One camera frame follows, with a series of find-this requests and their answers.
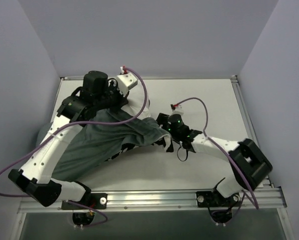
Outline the white pillow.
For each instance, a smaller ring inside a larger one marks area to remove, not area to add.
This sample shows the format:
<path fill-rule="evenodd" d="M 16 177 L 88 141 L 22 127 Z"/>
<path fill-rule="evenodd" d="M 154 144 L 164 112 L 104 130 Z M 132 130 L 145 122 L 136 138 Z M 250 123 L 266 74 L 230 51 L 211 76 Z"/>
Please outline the white pillow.
<path fill-rule="evenodd" d="M 130 116 L 134 117 L 140 112 L 141 108 L 143 107 L 144 100 L 141 98 L 128 98 L 127 100 L 128 103 L 124 105 L 121 109 L 124 112 L 128 113 Z M 150 117 L 151 117 L 150 101 L 147 100 L 143 111 L 140 113 L 140 115 L 137 118 L 139 120 L 143 120 Z"/>

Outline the dark green pillowcase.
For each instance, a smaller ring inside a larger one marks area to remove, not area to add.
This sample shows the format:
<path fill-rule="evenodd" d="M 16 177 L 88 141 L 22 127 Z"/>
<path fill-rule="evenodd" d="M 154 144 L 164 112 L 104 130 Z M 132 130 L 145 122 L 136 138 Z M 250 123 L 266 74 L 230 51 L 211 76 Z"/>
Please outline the dark green pillowcase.
<path fill-rule="evenodd" d="M 86 125 L 70 142 L 52 173 L 54 179 L 74 182 L 87 175 L 103 162 L 138 147 L 161 146 L 165 152 L 174 151 L 171 135 L 160 128 L 145 108 L 141 115 L 126 123 L 138 113 L 124 107 L 118 112 L 100 110 L 93 119 L 95 124 Z"/>

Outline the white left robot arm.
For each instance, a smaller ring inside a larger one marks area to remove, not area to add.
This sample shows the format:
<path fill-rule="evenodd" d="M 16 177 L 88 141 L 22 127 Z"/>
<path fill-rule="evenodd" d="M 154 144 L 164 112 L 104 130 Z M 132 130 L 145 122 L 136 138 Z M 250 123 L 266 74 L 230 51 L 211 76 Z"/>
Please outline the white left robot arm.
<path fill-rule="evenodd" d="M 54 179 L 53 171 L 86 121 L 99 110 L 118 110 L 127 104 L 129 91 L 137 83 L 137 78 L 128 72 L 114 78 L 101 71 L 87 73 L 82 86 L 62 101 L 41 148 L 20 169 L 12 169 L 8 178 L 44 207 L 56 201 L 72 201 L 79 210 L 86 209 L 92 200 L 90 188 L 79 182 Z"/>

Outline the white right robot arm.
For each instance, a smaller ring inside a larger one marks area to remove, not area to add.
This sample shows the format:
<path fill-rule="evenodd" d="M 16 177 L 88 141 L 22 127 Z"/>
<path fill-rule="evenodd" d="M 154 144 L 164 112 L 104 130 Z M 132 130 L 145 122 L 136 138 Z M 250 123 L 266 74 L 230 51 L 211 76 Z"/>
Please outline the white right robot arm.
<path fill-rule="evenodd" d="M 211 194 L 216 206 L 224 206 L 230 196 L 242 190 L 254 191 L 273 170 L 270 161 L 252 139 L 233 141 L 207 136 L 185 125 L 180 114 L 160 113 L 156 121 L 187 153 L 206 154 L 230 164 L 233 174 L 217 183 Z"/>

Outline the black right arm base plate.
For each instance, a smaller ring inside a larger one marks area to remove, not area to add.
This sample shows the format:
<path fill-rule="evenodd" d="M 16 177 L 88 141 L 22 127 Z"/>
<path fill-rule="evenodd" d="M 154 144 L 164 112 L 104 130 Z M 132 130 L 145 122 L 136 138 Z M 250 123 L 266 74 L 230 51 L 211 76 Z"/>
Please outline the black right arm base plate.
<path fill-rule="evenodd" d="M 218 191 L 197 191 L 196 202 L 199 208 L 229 208 L 241 199 L 238 193 L 223 197 Z"/>

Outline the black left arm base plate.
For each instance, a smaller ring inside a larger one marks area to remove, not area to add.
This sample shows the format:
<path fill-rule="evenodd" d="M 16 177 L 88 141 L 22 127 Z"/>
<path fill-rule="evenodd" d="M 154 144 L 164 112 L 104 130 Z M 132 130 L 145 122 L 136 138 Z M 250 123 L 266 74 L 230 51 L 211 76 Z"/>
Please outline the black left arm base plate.
<path fill-rule="evenodd" d="M 81 205 L 96 209 L 104 210 L 107 208 L 108 194 L 105 192 L 92 193 L 88 200 L 78 202 Z M 61 203 L 62 210 L 85 210 L 86 208 L 63 201 Z"/>

